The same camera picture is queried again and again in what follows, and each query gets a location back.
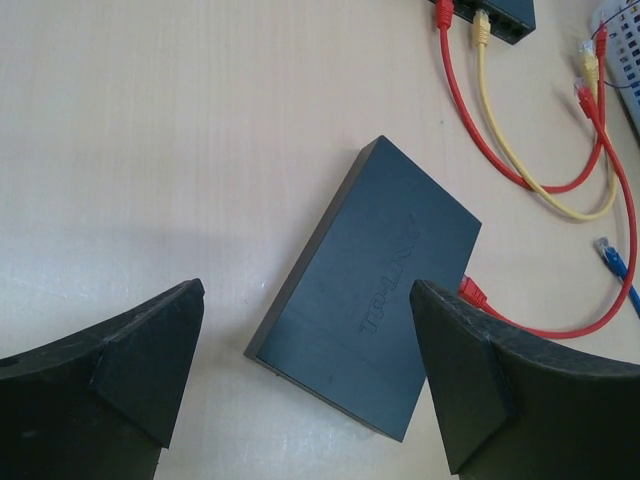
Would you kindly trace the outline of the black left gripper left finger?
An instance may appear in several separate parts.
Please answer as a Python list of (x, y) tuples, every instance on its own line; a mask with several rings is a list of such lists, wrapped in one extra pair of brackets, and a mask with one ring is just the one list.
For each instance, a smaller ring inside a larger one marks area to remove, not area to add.
[(1, 361), (4, 479), (151, 479), (204, 316), (199, 279)]

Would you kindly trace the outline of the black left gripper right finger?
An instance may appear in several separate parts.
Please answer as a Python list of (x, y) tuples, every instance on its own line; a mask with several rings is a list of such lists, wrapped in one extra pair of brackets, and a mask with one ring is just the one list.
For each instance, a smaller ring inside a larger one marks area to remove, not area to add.
[(535, 336), (433, 283), (410, 292), (450, 472), (635, 479), (639, 368)]

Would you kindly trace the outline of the long black network switch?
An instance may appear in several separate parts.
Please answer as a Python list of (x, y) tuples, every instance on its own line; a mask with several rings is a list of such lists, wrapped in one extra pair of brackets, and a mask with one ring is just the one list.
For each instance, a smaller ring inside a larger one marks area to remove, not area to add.
[(480, 230), (396, 145), (376, 138), (350, 167), (246, 356), (402, 441), (426, 378), (412, 285), (455, 291)]

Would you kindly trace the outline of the small black network switch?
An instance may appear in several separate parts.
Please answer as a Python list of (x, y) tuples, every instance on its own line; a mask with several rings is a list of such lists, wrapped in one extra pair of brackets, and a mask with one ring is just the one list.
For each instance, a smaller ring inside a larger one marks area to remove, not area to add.
[(444, 44), (453, 15), (473, 25), (473, 45), (487, 45), (490, 35), (514, 45), (536, 29), (531, 0), (453, 0), (434, 1), (434, 4), (441, 44)]

